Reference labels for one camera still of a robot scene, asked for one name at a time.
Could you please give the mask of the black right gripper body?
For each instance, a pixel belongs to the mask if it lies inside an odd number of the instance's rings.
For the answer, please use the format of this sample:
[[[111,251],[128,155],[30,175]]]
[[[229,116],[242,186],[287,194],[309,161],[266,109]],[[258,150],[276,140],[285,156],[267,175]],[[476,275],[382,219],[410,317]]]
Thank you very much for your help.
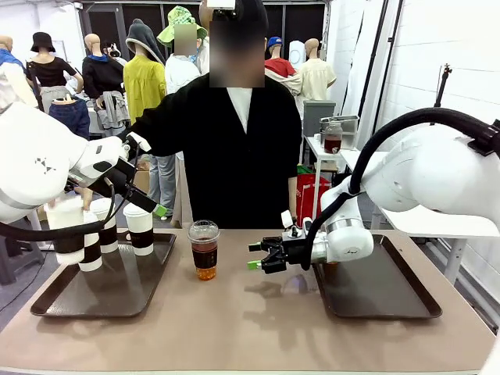
[[[308,270],[311,264],[311,254],[307,250],[308,244],[306,236],[289,237],[282,233],[277,239],[278,255],[276,256],[276,267],[279,270],[287,269],[287,264],[300,265],[304,270]]]

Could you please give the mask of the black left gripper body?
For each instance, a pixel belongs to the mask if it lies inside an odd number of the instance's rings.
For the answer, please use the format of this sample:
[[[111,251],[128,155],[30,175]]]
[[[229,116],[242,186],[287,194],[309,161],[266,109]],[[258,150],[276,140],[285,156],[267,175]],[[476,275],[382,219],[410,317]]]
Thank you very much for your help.
[[[119,157],[116,165],[104,172],[95,181],[95,193],[105,198],[111,198],[111,187],[106,183],[105,179],[108,179],[113,184],[116,195],[128,200],[132,192],[134,166],[124,158]]]

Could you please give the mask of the person's right hand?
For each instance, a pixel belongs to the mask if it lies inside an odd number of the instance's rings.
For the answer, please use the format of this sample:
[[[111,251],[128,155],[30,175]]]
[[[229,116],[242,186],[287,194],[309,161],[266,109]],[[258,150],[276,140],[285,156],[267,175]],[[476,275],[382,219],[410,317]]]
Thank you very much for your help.
[[[73,190],[75,191],[76,194],[78,194],[81,197],[83,202],[83,210],[89,211],[90,204],[93,199],[93,191],[86,187],[75,187]]]

